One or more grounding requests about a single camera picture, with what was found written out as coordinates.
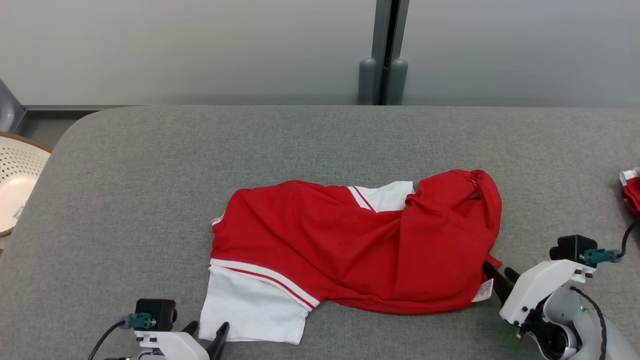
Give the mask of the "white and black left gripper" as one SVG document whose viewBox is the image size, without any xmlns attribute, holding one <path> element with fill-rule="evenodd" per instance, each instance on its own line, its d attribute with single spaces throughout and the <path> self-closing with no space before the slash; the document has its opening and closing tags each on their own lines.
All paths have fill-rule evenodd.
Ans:
<svg viewBox="0 0 640 360">
<path fill-rule="evenodd" d="M 225 321 L 217 329 L 207 351 L 194 338 L 198 328 L 199 322 L 191 321 L 181 332 L 134 331 L 141 347 L 135 360 L 221 360 L 230 323 Z"/>
</svg>

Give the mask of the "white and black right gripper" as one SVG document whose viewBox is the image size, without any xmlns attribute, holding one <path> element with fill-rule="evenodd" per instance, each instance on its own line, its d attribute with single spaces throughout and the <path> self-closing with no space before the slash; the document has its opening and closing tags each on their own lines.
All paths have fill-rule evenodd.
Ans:
<svg viewBox="0 0 640 360">
<path fill-rule="evenodd" d="M 596 268 L 560 259 L 540 262 L 521 275 L 512 268 L 505 268 L 503 275 L 488 261 L 482 265 L 482 271 L 493 280 L 493 291 L 502 305 L 499 315 L 508 324 L 521 326 L 530 309 L 569 281 L 585 283 Z"/>
</svg>

